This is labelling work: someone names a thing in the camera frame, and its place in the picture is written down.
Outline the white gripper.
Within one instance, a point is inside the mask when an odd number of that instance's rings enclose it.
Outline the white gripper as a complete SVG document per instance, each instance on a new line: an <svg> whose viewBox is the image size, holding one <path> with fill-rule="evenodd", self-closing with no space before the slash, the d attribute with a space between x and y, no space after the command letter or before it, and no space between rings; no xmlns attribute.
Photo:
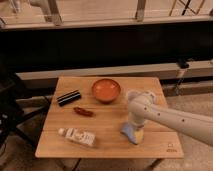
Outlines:
<svg viewBox="0 0 213 171"><path fill-rule="evenodd" d="M136 144L140 144L143 141L144 130L142 128L144 127L145 122L146 120L142 116L136 115L134 113L129 113L128 124L131 129L136 130L134 132Z"/></svg>

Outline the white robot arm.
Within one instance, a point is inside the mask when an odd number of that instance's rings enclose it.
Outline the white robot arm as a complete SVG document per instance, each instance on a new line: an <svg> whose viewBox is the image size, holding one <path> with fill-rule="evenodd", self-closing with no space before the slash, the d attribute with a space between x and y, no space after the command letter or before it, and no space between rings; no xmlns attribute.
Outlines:
<svg viewBox="0 0 213 171"><path fill-rule="evenodd" d="M129 124L135 130L151 120L213 147L212 117L161 107L151 91L129 91L126 96Z"/></svg>

